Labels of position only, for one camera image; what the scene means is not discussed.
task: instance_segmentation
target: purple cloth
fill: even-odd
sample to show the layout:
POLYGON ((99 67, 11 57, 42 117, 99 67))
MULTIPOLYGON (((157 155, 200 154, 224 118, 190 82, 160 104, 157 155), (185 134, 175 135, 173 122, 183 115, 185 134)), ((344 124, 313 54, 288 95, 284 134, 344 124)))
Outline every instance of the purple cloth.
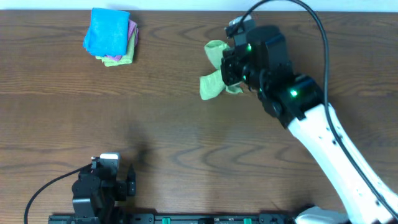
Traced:
MULTIPOLYGON (((134 33, 135 29, 137 29, 137 34, 138 34, 137 24, 134 21, 129 20, 129 30, 127 32, 127 45, 128 45, 128 42, 129 42, 132 34, 134 33)), ((134 45, 137 44, 137 40, 138 40, 137 34, 136 34, 136 39, 134 40, 135 41, 134 45)), ((122 56, 123 55, 116 55, 115 57, 112 57, 110 55, 105 55, 105 57, 107 57, 109 59, 112 59, 112 60, 115 60, 117 62, 122 58, 122 56)))

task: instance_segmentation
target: stack of folded cloths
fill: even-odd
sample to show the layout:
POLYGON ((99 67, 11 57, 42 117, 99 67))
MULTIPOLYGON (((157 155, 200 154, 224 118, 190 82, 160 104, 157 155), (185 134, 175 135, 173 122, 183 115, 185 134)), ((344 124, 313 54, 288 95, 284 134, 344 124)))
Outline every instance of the stack of folded cloths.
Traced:
POLYGON ((94 8, 91 12, 83 46, 107 67, 132 63, 138 28, 129 16, 128 12, 111 9, 94 8))

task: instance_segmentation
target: wooden table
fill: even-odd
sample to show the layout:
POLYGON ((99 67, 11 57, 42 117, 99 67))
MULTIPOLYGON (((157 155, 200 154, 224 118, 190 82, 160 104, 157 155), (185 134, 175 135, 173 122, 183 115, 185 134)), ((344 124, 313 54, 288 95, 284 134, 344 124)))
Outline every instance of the wooden table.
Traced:
MULTIPOLYGON (((118 151, 137 171, 136 208, 257 213, 306 203, 343 210, 307 150, 256 96, 202 101, 215 69, 203 46, 241 12, 131 12, 134 63, 105 67, 82 47, 90 11, 0 12, 0 223, 21 223, 49 180, 118 151)), ((287 38, 295 71, 322 83, 323 47, 305 12, 255 13, 287 38)), ((320 13, 331 103, 374 170, 398 191, 398 14, 320 13)), ((73 175, 40 194, 29 223, 72 207, 73 175)))

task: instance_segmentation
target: folded cloth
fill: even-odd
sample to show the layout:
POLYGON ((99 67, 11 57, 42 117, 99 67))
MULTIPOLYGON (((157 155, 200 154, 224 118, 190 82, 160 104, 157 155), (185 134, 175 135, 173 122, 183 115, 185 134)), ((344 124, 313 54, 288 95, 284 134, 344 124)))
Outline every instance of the folded cloth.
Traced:
POLYGON ((211 64, 217 69, 210 75, 200 77, 200 97, 202 100, 209 100, 218 96, 223 90, 231 94, 242 93, 240 83, 226 86, 221 74, 221 59, 223 50, 228 49, 228 44, 221 40, 211 40, 205 45, 205 52, 211 64))
MULTIPOLYGON (((130 40, 131 34, 135 31, 136 27, 137 27, 137 24, 134 21, 129 20, 129 30, 127 32, 128 40, 130 40)), ((117 62, 122 58, 122 56, 123 55, 117 55, 115 57, 112 57, 110 55, 105 55, 105 57, 115 60, 117 62)))
POLYGON ((102 62, 104 62, 105 66, 107 67, 132 63, 132 58, 134 57, 134 47, 136 46, 137 41, 138 41, 138 28, 135 29, 134 33, 132 34, 129 40, 129 45, 127 47, 126 55, 122 56, 119 61, 115 61, 107 57, 96 56, 95 58, 102 60, 102 62))
POLYGON ((125 55, 129 12, 93 8, 83 46, 95 56, 125 55))

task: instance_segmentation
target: blue cloth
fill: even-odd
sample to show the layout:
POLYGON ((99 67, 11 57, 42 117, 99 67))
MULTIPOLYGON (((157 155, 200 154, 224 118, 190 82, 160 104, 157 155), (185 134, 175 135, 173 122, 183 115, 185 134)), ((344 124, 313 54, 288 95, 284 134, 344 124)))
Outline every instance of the blue cloth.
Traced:
POLYGON ((129 12, 93 8, 83 47, 94 56, 125 55, 129 12))

